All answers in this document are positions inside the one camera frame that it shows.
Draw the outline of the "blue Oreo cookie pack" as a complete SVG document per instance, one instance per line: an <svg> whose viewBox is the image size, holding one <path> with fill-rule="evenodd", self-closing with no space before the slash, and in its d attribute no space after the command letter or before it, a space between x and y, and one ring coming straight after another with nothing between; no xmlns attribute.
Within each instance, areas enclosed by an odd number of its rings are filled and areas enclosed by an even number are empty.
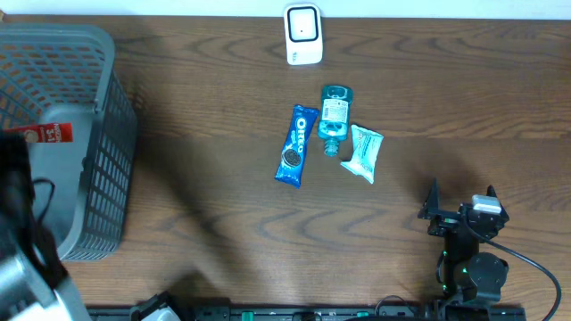
<svg viewBox="0 0 571 321"><path fill-rule="evenodd" d="M296 104L281 152L275 179L299 189L307 156L311 130L319 116L319 110Z"/></svg>

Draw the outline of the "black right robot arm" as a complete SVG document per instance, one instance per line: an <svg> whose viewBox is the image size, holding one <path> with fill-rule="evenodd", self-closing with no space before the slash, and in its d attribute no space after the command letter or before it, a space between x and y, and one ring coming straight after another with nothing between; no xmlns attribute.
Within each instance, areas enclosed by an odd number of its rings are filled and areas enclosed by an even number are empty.
<svg viewBox="0 0 571 321"><path fill-rule="evenodd" d="M418 217L430 222L427 233L442 237L444 248L437 280L450 304L492 305L501 299L508 263L480 245L498 235L509 215L490 185L486 194L475 194L455 211L440 208L439 186L432 183Z"/></svg>

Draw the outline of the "red Nescafe coffee stick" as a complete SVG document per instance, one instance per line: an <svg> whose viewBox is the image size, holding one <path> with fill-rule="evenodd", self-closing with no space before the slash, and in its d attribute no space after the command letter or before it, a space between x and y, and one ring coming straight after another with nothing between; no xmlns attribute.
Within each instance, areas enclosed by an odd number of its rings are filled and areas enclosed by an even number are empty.
<svg viewBox="0 0 571 321"><path fill-rule="evenodd" d="M71 123L47 123L6 129L7 133L24 137L27 143L71 143L73 129Z"/></svg>

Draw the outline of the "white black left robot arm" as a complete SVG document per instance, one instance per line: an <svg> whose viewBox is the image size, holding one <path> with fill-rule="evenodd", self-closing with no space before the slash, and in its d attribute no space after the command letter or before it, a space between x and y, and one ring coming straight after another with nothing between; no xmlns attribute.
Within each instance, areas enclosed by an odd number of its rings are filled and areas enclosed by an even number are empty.
<svg viewBox="0 0 571 321"><path fill-rule="evenodd" d="M23 136L1 135L1 318L3 320L180 321L167 293L132 308L89 309L33 213L35 181Z"/></svg>

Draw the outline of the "light green snack packet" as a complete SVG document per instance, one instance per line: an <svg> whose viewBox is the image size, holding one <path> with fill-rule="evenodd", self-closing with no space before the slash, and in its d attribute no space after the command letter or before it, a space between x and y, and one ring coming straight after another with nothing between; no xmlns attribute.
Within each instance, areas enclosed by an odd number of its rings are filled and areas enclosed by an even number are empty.
<svg viewBox="0 0 571 321"><path fill-rule="evenodd" d="M352 157L340 165L355 176L364 177L371 185L375 181L375 166L384 136L356 124L352 130Z"/></svg>

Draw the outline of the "teal mouthwash bottle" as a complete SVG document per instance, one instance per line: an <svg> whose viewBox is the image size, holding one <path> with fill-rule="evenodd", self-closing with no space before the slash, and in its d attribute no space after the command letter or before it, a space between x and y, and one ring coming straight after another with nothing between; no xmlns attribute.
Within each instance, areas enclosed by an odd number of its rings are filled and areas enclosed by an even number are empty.
<svg viewBox="0 0 571 321"><path fill-rule="evenodd" d="M318 135L324 141L324 154L334 157L348 137L353 91L347 86L328 85L321 92Z"/></svg>

